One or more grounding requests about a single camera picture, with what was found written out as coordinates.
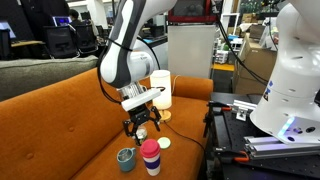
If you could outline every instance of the white robot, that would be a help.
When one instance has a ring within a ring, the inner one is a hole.
[[[175,5],[177,0],[122,0],[114,27],[109,36],[108,51],[100,66],[102,78],[117,88],[122,95],[124,110],[130,114],[130,120],[123,121],[127,136],[136,140],[137,128],[148,120],[154,121],[158,131],[161,118],[156,107],[150,110],[145,103],[160,96],[160,89],[144,91],[139,80],[148,77],[155,69],[154,58],[150,51],[143,49],[142,43],[136,41],[143,24],[153,16],[164,13]],[[150,117],[150,111],[156,118]],[[130,132],[129,124],[133,123]]]
[[[285,144],[320,144],[319,0],[288,0],[278,15],[279,50],[252,122]]]

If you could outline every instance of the pink cup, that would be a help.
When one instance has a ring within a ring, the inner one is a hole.
[[[160,172],[160,145],[154,139],[144,141],[140,147],[140,153],[144,164],[151,176],[156,176]]]

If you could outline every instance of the orange couch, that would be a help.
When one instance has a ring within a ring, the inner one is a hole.
[[[141,83],[149,86],[148,81]],[[212,80],[178,77],[170,108],[168,125],[203,146],[203,118],[212,90]],[[96,69],[0,102],[0,179],[150,179],[139,147],[123,132],[122,121],[128,118],[120,105],[102,95]],[[171,146],[161,150],[161,172],[154,178],[196,179],[203,158],[200,146],[165,124],[160,132],[152,122],[146,127],[148,138],[171,139]],[[120,171],[116,160],[125,147],[138,152],[128,173]]]

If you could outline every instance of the gray couch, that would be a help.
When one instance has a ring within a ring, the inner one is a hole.
[[[98,58],[0,61],[0,101],[68,79],[96,66]]]

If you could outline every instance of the lamp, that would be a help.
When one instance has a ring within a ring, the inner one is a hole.
[[[171,113],[166,110],[171,107],[171,79],[170,71],[167,70],[155,70],[150,76],[151,87],[164,87],[165,90],[161,92],[159,97],[152,100],[154,106],[159,109],[161,115],[160,122],[170,121]]]

